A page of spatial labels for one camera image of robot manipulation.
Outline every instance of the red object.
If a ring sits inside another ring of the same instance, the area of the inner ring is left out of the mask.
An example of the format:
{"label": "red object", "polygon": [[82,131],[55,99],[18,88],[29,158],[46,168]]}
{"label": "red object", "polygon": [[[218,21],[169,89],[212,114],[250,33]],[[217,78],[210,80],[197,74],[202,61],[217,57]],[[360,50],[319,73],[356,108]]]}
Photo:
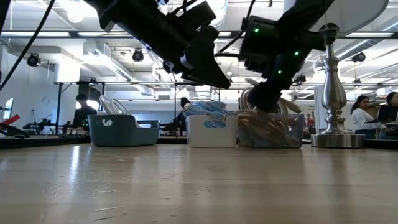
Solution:
{"label": "red object", "polygon": [[17,115],[15,115],[15,116],[13,116],[12,118],[10,118],[10,119],[8,119],[8,120],[6,120],[6,121],[3,121],[2,123],[3,124],[7,124],[7,125],[11,125],[12,123],[14,123],[14,122],[16,122],[17,120],[19,120],[21,117],[17,114]]}

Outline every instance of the wooden table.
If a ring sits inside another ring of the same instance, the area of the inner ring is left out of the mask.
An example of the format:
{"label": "wooden table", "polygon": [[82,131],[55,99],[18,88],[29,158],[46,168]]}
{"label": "wooden table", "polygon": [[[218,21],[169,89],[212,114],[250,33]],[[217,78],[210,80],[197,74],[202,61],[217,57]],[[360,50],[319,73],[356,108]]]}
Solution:
{"label": "wooden table", "polygon": [[398,152],[0,151],[0,223],[397,223]]}

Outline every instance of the ceiling light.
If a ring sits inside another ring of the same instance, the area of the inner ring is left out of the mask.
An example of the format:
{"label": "ceiling light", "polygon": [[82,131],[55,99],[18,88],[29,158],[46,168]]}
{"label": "ceiling light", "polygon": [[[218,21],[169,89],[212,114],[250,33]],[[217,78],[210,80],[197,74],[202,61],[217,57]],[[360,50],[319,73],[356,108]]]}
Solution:
{"label": "ceiling light", "polygon": [[220,32],[218,34],[219,37],[231,37],[232,33],[231,32]]}
{"label": "ceiling light", "polygon": [[348,34],[346,37],[366,37],[371,39],[372,37],[391,37],[393,32],[353,32],[352,34]]}
{"label": "ceiling light", "polygon": [[344,55],[347,54],[348,52],[350,52],[350,51],[354,50],[355,48],[359,47],[360,45],[366,43],[366,41],[368,41],[368,40],[361,41],[360,43],[356,44],[355,46],[350,47],[348,50],[345,50],[343,53],[337,55],[336,57],[337,57],[337,58],[340,58],[340,57],[344,56]]}
{"label": "ceiling light", "polygon": [[70,22],[79,23],[86,17],[98,17],[97,11],[84,1],[58,0],[57,2],[68,12]]}
{"label": "ceiling light", "polygon": [[139,82],[140,85],[174,85],[172,82]]}
{"label": "ceiling light", "polygon": [[[2,32],[1,37],[32,37],[34,32]],[[38,37],[70,37],[68,32],[39,32]]]}
{"label": "ceiling light", "polygon": [[129,82],[107,82],[105,85],[131,85]]}
{"label": "ceiling light", "polygon": [[126,32],[78,32],[77,34],[81,37],[131,37],[131,35]]}

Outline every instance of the fluorescent light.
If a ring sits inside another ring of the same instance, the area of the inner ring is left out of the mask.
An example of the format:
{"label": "fluorescent light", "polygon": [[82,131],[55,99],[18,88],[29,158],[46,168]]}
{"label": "fluorescent light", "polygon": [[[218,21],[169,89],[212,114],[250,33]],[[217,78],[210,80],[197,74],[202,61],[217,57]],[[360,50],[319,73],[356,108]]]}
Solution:
{"label": "fluorescent light", "polygon": [[344,55],[347,54],[348,52],[350,52],[350,51],[354,50],[355,48],[359,47],[360,45],[366,43],[366,41],[368,41],[368,40],[361,41],[359,44],[356,44],[355,46],[349,48],[348,50],[345,50],[343,53],[337,55],[336,57],[337,57],[337,58],[340,58],[340,57],[344,56]]}
{"label": "fluorescent light", "polygon": [[106,85],[131,85],[129,82],[112,82],[112,83],[105,83]]}
{"label": "fluorescent light", "polygon": [[151,100],[138,99],[138,100],[132,100],[132,101],[158,101],[158,100],[156,100],[156,99],[151,99]]}
{"label": "fluorescent light", "polygon": [[140,85],[174,85],[172,82],[139,82]]}
{"label": "fluorescent light", "polygon": [[396,23],[394,23],[393,25],[391,25],[391,26],[385,28],[383,31],[388,31],[389,29],[395,27],[396,25],[398,25],[398,22],[396,22]]}
{"label": "fluorescent light", "polygon": [[231,83],[231,86],[252,86],[250,83]]}
{"label": "fluorescent light", "polygon": [[[32,37],[34,32],[2,32],[7,37]],[[68,32],[39,32],[38,37],[70,37]]]}
{"label": "fluorescent light", "polygon": [[391,37],[393,32],[353,32],[346,37]]}
{"label": "fluorescent light", "polygon": [[126,32],[78,32],[81,37],[131,37]]}
{"label": "fluorescent light", "polygon": [[231,37],[232,33],[231,32],[220,32],[218,34],[219,37]]}

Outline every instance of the robotic arm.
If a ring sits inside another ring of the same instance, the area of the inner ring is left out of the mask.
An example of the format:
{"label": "robotic arm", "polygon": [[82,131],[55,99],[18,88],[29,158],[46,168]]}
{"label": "robotic arm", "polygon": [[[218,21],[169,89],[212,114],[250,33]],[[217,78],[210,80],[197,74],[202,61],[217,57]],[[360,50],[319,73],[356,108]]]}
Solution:
{"label": "robotic arm", "polygon": [[[217,88],[230,87],[215,62],[214,41],[219,32],[209,26],[216,16],[206,1],[189,10],[182,6],[167,15],[158,6],[169,0],[85,1],[97,10],[101,28],[109,32],[117,24],[162,58],[166,71]],[[251,91],[248,100],[253,106],[270,111],[280,92],[290,88],[310,51],[325,50],[322,34],[308,30],[333,2],[296,0],[278,21],[257,16],[243,20],[246,34],[238,58],[248,70],[267,79]],[[184,13],[177,16],[181,9]]]}
{"label": "robotic arm", "polygon": [[102,29],[115,24],[139,40],[146,50],[164,60],[168,72],[217,88],[230,82],[214,58],[218,31],[209,26],[216,18],[206,1],[177,16],[180,8],[167,15],[158,10],[169,0],[85,0],[97,10]]}

